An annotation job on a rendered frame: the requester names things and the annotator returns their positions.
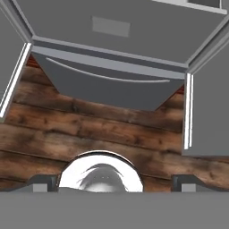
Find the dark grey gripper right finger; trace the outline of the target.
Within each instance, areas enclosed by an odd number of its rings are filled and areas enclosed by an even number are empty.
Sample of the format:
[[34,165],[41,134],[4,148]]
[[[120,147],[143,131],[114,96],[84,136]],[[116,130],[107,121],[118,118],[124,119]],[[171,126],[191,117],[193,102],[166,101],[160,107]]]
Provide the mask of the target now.
[[221,189],[207,185],[193,174],[175,174],[172,176],[173,192],[208,192]]

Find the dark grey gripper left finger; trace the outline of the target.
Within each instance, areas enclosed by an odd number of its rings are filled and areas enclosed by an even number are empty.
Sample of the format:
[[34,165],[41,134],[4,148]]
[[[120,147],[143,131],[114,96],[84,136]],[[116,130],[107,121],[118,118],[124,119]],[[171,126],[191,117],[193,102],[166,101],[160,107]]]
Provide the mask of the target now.
[[11,191],[25,192],[56,192],[57,190],[57,176],[52,174],[34,175],[25,184],[11,188]]

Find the grey fridge drawer front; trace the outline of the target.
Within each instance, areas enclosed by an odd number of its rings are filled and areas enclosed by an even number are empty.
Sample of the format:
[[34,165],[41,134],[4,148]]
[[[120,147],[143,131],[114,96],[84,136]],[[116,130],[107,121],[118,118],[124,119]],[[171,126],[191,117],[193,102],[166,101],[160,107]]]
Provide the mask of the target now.
[[[183,85],[182,72],[162,71],[155,75],[148,67],[34,46],[32,54],[59,93],[71,98],[137,110],[154,111]],[[46,57],[85,72],[133,80],[170,80],[162,83],[111,81],[84,75],[49,62]]]

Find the white round dome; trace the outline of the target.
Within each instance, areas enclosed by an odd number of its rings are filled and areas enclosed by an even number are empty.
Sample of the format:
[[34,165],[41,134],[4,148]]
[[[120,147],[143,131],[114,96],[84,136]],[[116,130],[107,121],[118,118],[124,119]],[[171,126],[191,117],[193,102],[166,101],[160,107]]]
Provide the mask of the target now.
[[91,150],[79,154],[61,172],[59,188],[86,192],[143,192],[134,164],[117,153]]

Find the grey cupboard door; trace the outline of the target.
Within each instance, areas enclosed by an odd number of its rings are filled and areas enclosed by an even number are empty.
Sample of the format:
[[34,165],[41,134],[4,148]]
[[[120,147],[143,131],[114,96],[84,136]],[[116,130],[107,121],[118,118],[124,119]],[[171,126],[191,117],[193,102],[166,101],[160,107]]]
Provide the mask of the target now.
[[[31,47],[33,45],[30,30],[15,4],[15,0],[0,0],[0,101],[6,91],[6,87],[19,59],[23,45],[25,43],[31,43]],[[5,117],[8,113],[10,104],[7,108]]]
[[229,25],[195,59],[187,157],[229,157]]

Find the pale grey cupboard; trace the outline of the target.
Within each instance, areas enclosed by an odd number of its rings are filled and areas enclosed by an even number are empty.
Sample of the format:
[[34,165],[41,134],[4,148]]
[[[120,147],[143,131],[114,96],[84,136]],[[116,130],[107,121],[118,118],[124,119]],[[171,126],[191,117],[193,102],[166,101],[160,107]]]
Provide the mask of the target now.
[[228,14],[228,11],[226,9],[215,8],[215,7],[201,5],[201,4],[188,3],[185,0],[150,0],[150,1],[158,2],[158,3],[162,3],[162,4],[176,5],[176,6],[191,8],[191,9],[195,9],[195,10],[210,12],[210,13],[219,13],[219,14],[223,14],[223,15]]

